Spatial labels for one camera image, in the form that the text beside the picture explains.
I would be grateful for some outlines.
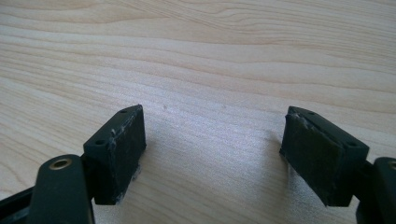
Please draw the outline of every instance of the screw hole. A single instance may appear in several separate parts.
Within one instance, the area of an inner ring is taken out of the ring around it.
[[[70,159],[60,159],[60,160],[57,160],[57,161],[53,162],[49,166],[49,168],[51,170],[61,170],[64,167],[69,166],[71,163],[72,163],[72,160],[70,160]]]
[[[390,169],[396,170],[396,161],[389,162]]]
[[[350,147],[356,147],[356,143],[354,142],[346,142],[347,145],[349,145]]]
[[[105,140],[97,140],[97,141],[95,142],[95,144],[98,145],[98,146],[100,146],[100,145],[102,145],[102,144],[104,144],[104,143],[105,143]]]

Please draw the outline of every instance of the wood grain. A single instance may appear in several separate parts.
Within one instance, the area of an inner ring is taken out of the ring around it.
[[[0,199],[143,105],[148,148],[97,223],[355,223],[278,155],[289,105],[396,157],[396,3],[0,1]]]

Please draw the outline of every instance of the wooden table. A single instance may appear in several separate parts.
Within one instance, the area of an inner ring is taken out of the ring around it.
[[[355,223],[278,151],[289,105],[395,157],[394,1],[0,1],[0,199],[145,109],[142,172],[97,223]]]

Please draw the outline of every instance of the tabletop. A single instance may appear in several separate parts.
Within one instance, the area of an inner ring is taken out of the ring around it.
[[[279,156],[289,105],[396,156],[392,0],[0,0],[0,199],[144,107],[141,174],[96,223],[356,223]]]

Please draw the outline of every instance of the light wood surface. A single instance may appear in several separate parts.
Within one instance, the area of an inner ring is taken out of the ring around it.
[[[396,157],[395,1],[0,1],[0,199],[141,104],[142,172],[97,223],[355,223],[278,154],[289,105]]]

